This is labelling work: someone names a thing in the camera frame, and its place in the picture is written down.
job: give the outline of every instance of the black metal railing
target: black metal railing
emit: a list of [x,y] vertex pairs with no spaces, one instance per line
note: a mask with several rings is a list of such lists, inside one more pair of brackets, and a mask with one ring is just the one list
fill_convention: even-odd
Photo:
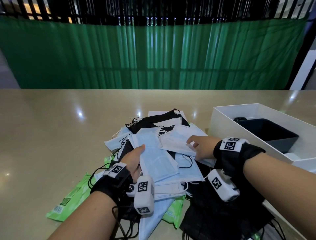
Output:
[[97,25],[166,26],[305,18],[314,0],[0,0],[0,15]]

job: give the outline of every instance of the table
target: table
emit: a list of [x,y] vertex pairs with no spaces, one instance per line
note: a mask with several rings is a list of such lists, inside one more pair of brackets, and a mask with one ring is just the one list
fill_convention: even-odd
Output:
[[[0,239],[46,239],[45,218],[83,175],[102,166],[104,141],[148,110],[183,110],[202,130],[214,106],[261,103],[316,125],[316,91],[0,90]],[[189,203],[185,202],[184,211]],[[151,239],[181,239],[162,221]]]

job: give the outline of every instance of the black object in box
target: black object in box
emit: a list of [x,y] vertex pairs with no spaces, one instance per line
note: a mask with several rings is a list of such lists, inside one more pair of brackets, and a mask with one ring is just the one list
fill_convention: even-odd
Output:
[[236,123],[281,153],[288,153],[299,137],[296,133],[264,118],[241,120]]

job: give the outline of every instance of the white tracking device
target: white tracking device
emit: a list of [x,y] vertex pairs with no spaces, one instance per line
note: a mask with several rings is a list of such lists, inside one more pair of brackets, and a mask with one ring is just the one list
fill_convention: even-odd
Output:
[[134,197],[134,208],[140,215],[154,212],[154,185],[154,180],[151,176],[143,175],[138,178],[136,184],[130,185],[132,192],[126,193],[127,196]]
[[207,175],[207,179],[224,202],[235,200],[240,192],[230,177],[225,175],[223,170],[213,169]]

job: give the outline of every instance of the glossy tabletop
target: glossy tabletop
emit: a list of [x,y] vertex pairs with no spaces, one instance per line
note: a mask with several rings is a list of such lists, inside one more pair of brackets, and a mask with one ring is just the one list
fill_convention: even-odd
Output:
[[[149,110],[183,110],[189,122],[207,130],[213,107],[261,103],[316,125],[315,96],[316,91],[0,90],[0,239],[49,237],[60,223],[45,214],[86,172],[103,165],[110,155],[103,142]],[[181,234],[162,221],[151,239]]]

